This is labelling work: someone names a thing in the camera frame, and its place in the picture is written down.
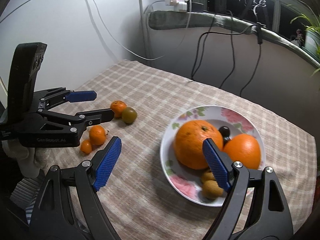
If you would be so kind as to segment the gloved left hand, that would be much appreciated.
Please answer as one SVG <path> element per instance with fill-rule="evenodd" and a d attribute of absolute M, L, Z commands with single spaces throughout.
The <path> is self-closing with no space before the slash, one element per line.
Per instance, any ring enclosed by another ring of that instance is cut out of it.
<path fill-rule="evenodd" d="M 47 165 L 49 148 L 24 147 L 18 140 L 2 141 L 3 150 L 10 158 L 16 159 L 25 178 L 36 178 L 40 169 Z"/>

